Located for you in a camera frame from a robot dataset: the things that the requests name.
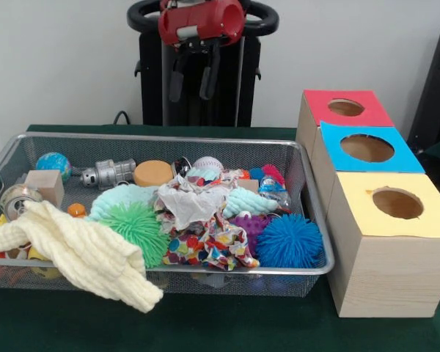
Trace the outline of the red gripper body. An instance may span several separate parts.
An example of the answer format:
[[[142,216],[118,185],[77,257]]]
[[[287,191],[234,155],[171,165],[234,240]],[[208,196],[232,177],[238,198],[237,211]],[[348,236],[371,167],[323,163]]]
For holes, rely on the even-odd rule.
[[[158,32],[165,44],[182,45],[193,38],[239,40],[246,11],[239,1],[161,1]]]

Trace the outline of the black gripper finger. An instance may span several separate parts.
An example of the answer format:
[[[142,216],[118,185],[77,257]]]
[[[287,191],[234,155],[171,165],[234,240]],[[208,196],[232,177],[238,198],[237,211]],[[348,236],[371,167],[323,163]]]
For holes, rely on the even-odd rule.
[[[201,87],[199,89],[199,96],[203,100],[210,100],[215,92],[221,60],[220,44],[218,40],[214,41],[212,46],[210,47],[208,58],[209,62],[208,65],[204,68]]]
[[[183,91],[184,67],[188,61],[188,53],[186,51],[177,54],[172,68],[170,84],[169,84],[169,100],[176,103],[180,100]]]

